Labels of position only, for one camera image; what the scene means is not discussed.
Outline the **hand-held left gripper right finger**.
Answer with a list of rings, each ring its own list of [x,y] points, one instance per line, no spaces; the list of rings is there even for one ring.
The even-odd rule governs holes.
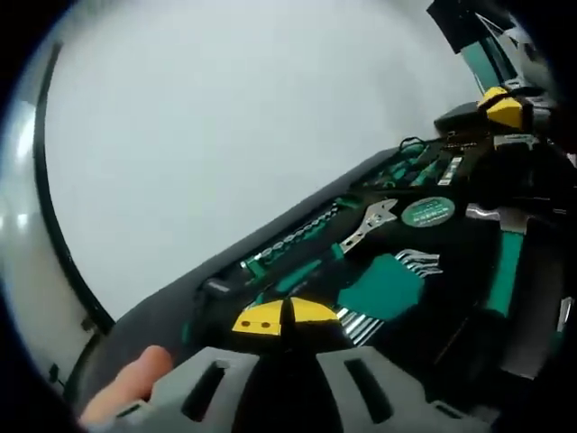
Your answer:
[[[297,324],[335,323],[354,347],[316,355],[344,432],[489,432],[490,425],[441,401],[427,401],[423,385],[364,342],[382,326],[349,309],[337,312],[292,298]]]

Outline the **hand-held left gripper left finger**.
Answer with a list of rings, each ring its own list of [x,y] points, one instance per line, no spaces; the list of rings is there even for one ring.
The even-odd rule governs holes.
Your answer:
[[[258,355],[206,347],[87,432],[286,432],[283,405],[256,382]]]

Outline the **person's left hand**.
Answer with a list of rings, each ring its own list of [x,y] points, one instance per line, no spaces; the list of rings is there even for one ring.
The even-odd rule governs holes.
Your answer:
[[[148,346],[87,404],[79,417],[80,424],[91,426],[104,422],[130,403],[146,400],[154,383],[172,368],[172,357],[165,348]]]

